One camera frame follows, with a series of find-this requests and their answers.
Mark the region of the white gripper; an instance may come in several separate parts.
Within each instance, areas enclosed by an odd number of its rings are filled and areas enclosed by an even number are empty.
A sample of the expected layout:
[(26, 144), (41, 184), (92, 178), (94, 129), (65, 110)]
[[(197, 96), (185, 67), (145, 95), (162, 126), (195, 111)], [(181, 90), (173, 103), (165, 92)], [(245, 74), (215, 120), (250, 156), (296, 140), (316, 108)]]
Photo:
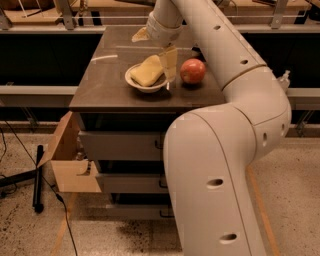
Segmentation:
[(146, 27), (139, 29), (131, 38), (133, 43), (150, 39), (156, 46), (165, 48), (159, 54), (159, 59), (165, 77), (169, 82), (175, 79), (177, 68), (177, 48), (171, 45), (178, 39), (181, 31), (182, 26), (177, 28), (165, 27), (155, 18), (154, 12), (151, 12)]

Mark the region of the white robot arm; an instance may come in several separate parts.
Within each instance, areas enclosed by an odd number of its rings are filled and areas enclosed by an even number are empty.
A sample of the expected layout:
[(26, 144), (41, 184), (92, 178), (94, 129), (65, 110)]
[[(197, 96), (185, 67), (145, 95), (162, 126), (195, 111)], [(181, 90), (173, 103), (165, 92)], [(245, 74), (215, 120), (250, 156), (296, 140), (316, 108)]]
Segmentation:
[(225, 97), (181, 115), (165, 135), (165, 175), (184, 256), (266, 256), (246, 168), (286, 135), (289, 100), (212, 0), (156, 0), (146, 34), (166, 47), (184, 25)]

